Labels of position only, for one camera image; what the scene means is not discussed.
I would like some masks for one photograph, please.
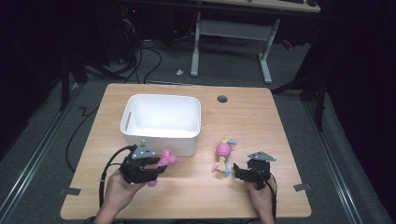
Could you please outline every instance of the person's hand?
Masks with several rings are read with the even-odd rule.
[[[117,170],[107,180],[105,199],[93,223],[111,223],[119,211],[124,209],[145,185],[146,183],[128,184],[120,170]]]
[[[268,183],[275,189],[275,180],[271,177]],[[273,224],[273,193],[268,186],[257,190],[256,183],[247,182],[247,189],[250,193],[250,200],[256,210],[262,224]]]

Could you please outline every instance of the white plastic bin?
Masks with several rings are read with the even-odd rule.
[[[133,95],[120,129],[128,145],[145,140],[158,155],[170,149],[177,156],[192,156],[201,131],[201,103],[190,96]]]

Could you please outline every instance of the wooden table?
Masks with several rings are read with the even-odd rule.
[[[160,175],[156,187],[139,190],[118,218],[255,217],[245,183],[235,179],[233,173],[225,177],[221,172],[211,172],[217,161],[216,146],[226,135],[232,135],[237,142],[227,160],[230,168],[235,162],[246,169],[248,154],[261,150],[276,158],[271,162],[271,172],[278,184],[278,217],[311,214],[305,192],[293,187],[302,181],[268,89],[110,84],[70,185],[81,192],[66,196],[62,218],[84,219],[98,211],[101,173],[110,157],[126,146],[120,121],[128,99],[138,93],[196,97],[202,105],[202,128],[195,154],[179,157],[176,165]],[[219,95],[227,96],[228,102],[218,102]],[[126,155],[127,151],[114,162],[122,162]],[[110,167],[107,176],[117,168]]]

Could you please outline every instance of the dark background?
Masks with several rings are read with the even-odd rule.
[[[348,22],[320,26],[316,21],[283,20],[276,42],[288,39],[293,45],[312,44],[296,79],[325,74],[327,93],[346,137],[395,220],[395,1],[322,0],[319,5],[322,15],[347,18]],[[106,28],[96,7],[8,0],[0,3],[0,10],[1,159],[61,76],[62,59],[73,43],[80,53],[101,64],[122,59],[125,52],[118,46],[124,44],[117,31],[121,25],[116,31]],[[146,22],[146,35],[169,45],[173,30],[186,31],[192,15],[163,9],[139,12],[145,18],[139,22]],[[119,41],[113,43],[106,34]]]

